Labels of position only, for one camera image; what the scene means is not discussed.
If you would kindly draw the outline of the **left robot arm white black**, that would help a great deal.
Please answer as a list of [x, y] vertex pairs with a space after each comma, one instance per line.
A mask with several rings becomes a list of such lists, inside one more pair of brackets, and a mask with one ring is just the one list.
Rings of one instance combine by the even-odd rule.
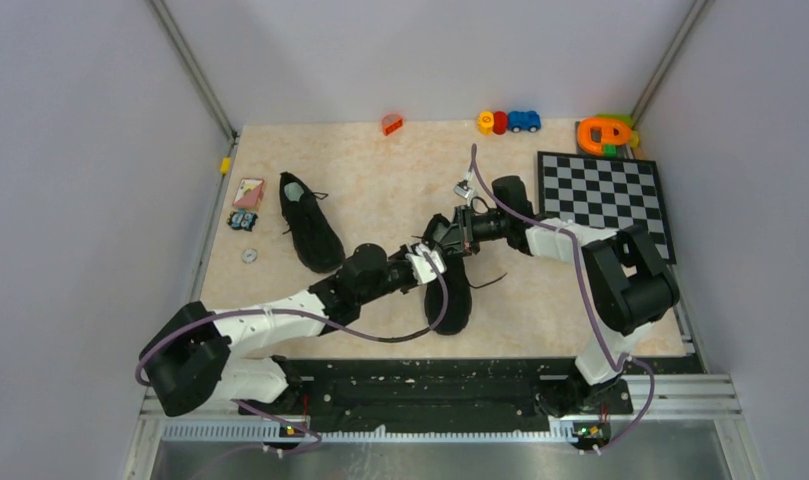
[[299, 377], [284, 360], [254, 360], [250, 353], [333, 332], [367, 339], [350, 326], [364, 305], [431, 283], [446, 294], [445, 271], [441, 251], [423, 243], [405, 245], [392, 256], [378, 245], [363, 244], [334, 274], [281, 300], [236, 310], [190, 302], [144, 347], [135, 378], [153, 390], [168, 417], [237, 400], [288, 413], [300, 401]]

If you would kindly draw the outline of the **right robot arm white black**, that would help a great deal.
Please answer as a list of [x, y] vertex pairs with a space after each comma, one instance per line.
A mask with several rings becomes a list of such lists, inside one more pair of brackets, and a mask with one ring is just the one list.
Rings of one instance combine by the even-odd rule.
[[592, 412], [607, 397], [625, 363], [650, 326], [680, 299], [673, 275], [642, 226], [620, 230], [578, 225], [556, 217], [537, 218], [524, 182], [517, 176], [495, 180], [487, 195], [493, 207], [475, 213], [468, 172], [455, 193], [465, 206], [455, 211], [463, 252], [472, 254], [485, 241], [503, 240], [532, 257], [573, 266], [593, 338], [567, 377], [551, 389], [553, 400], [566, 400], [580, 412]]

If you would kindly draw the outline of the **black shoe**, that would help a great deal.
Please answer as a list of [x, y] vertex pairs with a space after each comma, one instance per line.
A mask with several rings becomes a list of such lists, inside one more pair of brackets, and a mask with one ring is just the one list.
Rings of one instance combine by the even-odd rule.
[[318, 204], [326, 196], [290, 172], [280, 174], [279, 202], [287, 233], [299, 261], [319, 274], [336, 270], [345, 260], [343, 244]]
[[422, 240], [431, 249], [440, 252], [446, 272], [429, 283], [424, 296], [424, 313], [433, 331], [453, 336], [468, 325], [473, 308], [472, 290], [464, 259], [473, 255], [460, 255], [453, 251], [455, 233], [453, 218], [436, 214], [429, 221]]

